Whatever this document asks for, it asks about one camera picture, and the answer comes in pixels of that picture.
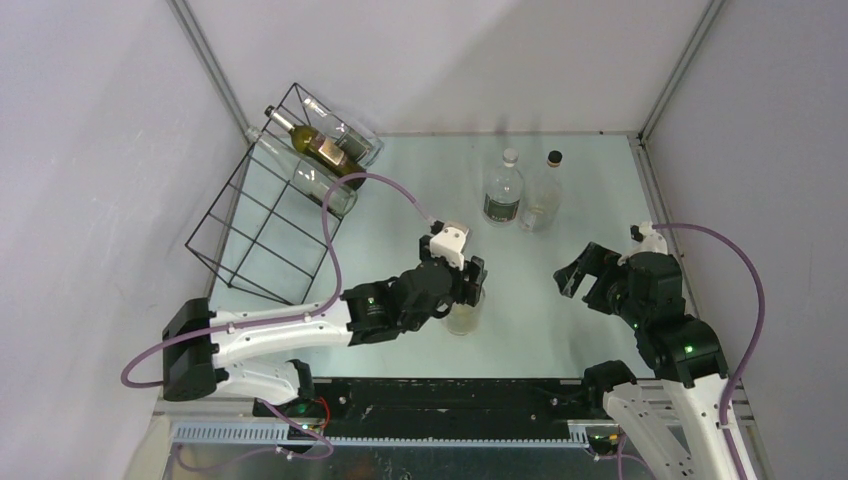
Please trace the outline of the clear bottle black cap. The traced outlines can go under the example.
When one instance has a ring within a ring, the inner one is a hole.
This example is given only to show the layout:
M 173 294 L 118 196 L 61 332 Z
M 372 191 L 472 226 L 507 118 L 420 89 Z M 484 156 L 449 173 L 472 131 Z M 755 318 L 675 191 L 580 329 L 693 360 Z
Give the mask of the clear bottle black cap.
M 465 336 L 474 332 L 481 323 L 486 292 L 482 290 L 475 306 L 455 304 L 451 312 L 442 320 L 443 326 L 452 335 Z

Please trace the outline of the clear bottle white cap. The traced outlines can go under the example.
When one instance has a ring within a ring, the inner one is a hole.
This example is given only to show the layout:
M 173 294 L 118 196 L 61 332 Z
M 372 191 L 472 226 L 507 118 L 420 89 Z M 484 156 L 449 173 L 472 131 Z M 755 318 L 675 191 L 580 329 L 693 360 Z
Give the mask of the clear bottle white cap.
M 498 165 L 492 167 L 484 181 L 484 218 L 495 226 L 512 223 L 517 215 L 523 195 L 525 180 L 518 168 L 520 155 L 514 148 L 502 153 Z

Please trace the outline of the clear bottle copper cap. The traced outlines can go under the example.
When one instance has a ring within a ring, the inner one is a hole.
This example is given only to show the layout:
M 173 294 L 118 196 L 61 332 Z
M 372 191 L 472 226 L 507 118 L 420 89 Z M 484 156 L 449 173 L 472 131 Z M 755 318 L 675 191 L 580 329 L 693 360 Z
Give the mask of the clear bottle copper cap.
M 563 154 L 559 150 L 551 150 L 545 164 L 536 163 L 529 169 L 517 217 L 522 230 L 537 233 L 553 225 L 563 198 L 558 175 L 562 161 Z

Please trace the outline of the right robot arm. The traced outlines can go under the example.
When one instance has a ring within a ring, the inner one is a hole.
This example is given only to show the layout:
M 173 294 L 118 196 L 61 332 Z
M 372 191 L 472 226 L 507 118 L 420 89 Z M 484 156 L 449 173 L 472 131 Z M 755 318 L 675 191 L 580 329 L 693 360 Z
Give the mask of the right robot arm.
M 585 411 L 613 419 L 657 479 L 756 478 L 731 420 L 733 407 L 722 396 L 730 385 L 722 348 L 706 322 L 686 313 L 678 261 L 661 249 L 624 256 L 589 243 L 553 278 L 571 298 L 587 276 L 595 282 L 584 302 L 633 329 L 637 350 L 671 401 L 685 439 L 679 441 L 650 409 L 644 386 L 621 361 L 585 370 Z

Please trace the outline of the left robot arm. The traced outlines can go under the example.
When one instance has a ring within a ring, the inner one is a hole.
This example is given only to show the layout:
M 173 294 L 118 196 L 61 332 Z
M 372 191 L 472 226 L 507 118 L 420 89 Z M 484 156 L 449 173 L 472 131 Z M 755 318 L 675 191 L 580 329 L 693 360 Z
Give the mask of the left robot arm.
M 205 298 L 186 301 L 162 332 L 164 399 L 227 393 L 280 405 L 292 416 L 308 414 L 316 403 L 308 364 L 291 359 L 276 365 L 262 356 L 393 341 L 455 305 L 477 305 L 485 262 L 443 242 L 451 234 L 444 229 L 423 236 L 417 267 L 347 289 L 327 309 L 313 303 L 224 314 L 212 311 Z

